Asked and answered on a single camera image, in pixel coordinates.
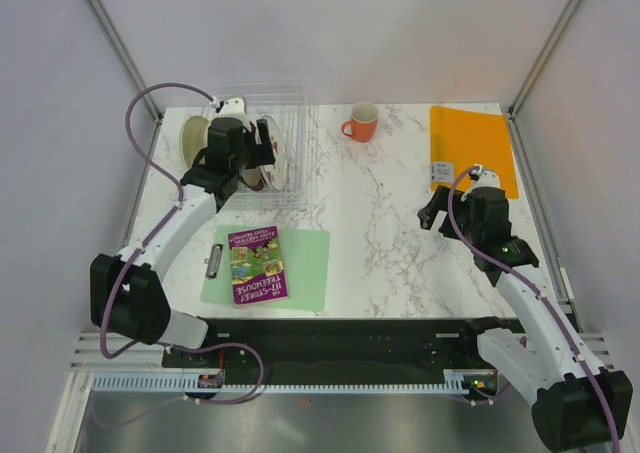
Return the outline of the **watermelon pattern plate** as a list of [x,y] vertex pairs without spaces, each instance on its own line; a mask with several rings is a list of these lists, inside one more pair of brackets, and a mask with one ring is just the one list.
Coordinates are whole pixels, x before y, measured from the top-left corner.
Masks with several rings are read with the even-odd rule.
[[261,165],[258,167],[258,171],[266,185],[276,191],[283,191],[288,173],[284,136],[272,116],[265,115],[259,118],[256,124],[258,127],[267,129],[275,158],[273,165]]

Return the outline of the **dark red rimmed plate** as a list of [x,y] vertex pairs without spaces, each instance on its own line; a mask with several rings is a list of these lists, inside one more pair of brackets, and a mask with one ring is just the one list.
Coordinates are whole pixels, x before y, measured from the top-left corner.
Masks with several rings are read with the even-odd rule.
[[241,179],[243,184],[252,191],[261,191],[264,188],[264,180],[259,167],[245,169]]

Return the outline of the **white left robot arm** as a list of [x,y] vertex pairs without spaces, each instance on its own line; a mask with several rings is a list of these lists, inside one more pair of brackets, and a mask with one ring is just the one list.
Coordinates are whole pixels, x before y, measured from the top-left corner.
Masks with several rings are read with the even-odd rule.
[[131,343],[174,345],[183,347],[196,365],[208,366],[218,358],[218,340],[207,334],[205,320],[170,306],[163,279],[248,173],[282,163],[284,144],[272,117],[251,120],[244,113],[222,113],[187,120],[178,145],[187,169],[157,225],[118,254],[100,254],[91,263],[91,320],[102,343],[107,334],[117,333]]

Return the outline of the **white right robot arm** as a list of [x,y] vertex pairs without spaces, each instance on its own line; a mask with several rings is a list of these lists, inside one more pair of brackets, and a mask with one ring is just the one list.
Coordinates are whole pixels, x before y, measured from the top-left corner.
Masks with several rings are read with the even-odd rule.
[[529,352],[495,320],[475,324],[458,341],[467,365],[495,367],[531,407],[536,432],[552,452],[608,443],[621,449],[633,386],[611,371],[586,345],[547,289],[529,244],[513,235],[502,189],[481,186],[468,193],[440,186],[419,213],[421,228],[462,241],[475,266],[508,302],[525,331]]

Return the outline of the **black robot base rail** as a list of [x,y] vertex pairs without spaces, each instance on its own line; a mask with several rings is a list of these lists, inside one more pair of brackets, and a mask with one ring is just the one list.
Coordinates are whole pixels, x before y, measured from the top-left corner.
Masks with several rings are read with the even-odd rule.
[[215,319],[205,338],[222,352],[164,354],[165,368],[221,367],[232,383],[439,383],[444,370],[487,370],[478,334],[515,319]]

